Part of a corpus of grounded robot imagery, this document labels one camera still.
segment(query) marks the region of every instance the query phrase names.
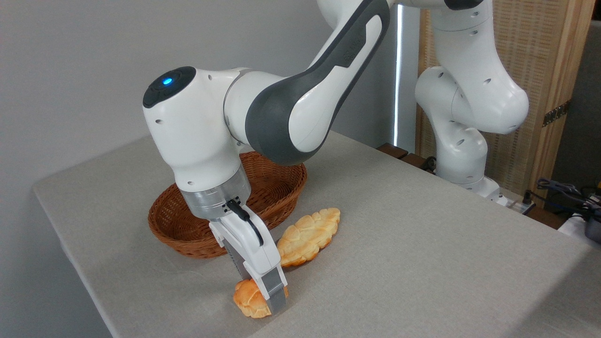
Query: gray wall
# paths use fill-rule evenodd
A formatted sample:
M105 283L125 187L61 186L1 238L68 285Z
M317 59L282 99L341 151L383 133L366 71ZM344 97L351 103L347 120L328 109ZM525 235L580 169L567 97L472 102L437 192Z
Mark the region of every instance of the gray wall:
M601 180L600 57L601 21L592 21L552 177L578 188Z
M108 337L33 183L147 135L141 96L162 72L245 66L292 75L331 29L314 0L1 7L0 337ZM335 124L371 146L391 141L395 40L391 27Z

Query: bread roll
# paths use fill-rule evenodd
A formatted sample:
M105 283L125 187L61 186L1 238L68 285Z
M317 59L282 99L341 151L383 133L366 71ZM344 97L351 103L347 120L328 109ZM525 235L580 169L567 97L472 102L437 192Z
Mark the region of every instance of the bread roll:
M288 298L288 287L284 286L284 294ZM234 303L247 317L263 318L271 315L267 301L253 279L243 280L236 284Z
M282 267L301 265L313 260L319 250L330 244L338 231L339 222L340 210L335 207L301 217L286 229L278 242Z

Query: light strip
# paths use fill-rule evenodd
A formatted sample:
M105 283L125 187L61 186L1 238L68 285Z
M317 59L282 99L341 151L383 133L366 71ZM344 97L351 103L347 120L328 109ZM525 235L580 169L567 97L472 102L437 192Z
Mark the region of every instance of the light strip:
M403 6L398 5L397 8L397 74L395 76L394 85L394 136L392 139L392 144L395 147L398 147L398 119L400 114L398 111L398 106L400 104L398 95L401 87L401 56L403 53Z

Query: wicker basket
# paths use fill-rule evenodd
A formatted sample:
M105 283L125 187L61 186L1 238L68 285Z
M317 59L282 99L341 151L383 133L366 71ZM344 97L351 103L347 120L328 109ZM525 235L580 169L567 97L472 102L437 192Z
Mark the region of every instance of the wicker basket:
M303 164L282 167L257 152L241 154L240 159L252 189L246 204L273 229L296 207L307 169ZM213 237L209 222L192 215L175 184L154 201L148 224L161 242L185 256L211 258L226 253Z

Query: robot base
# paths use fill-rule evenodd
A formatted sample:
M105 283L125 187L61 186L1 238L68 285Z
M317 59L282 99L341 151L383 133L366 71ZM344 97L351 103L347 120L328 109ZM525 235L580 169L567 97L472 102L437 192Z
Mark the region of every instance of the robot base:
M507 206L507 198L501 194L499 185L492 179L484 176L481 180L475 183L457 184L464 189L475 192L476 194L498 203L502 206Z

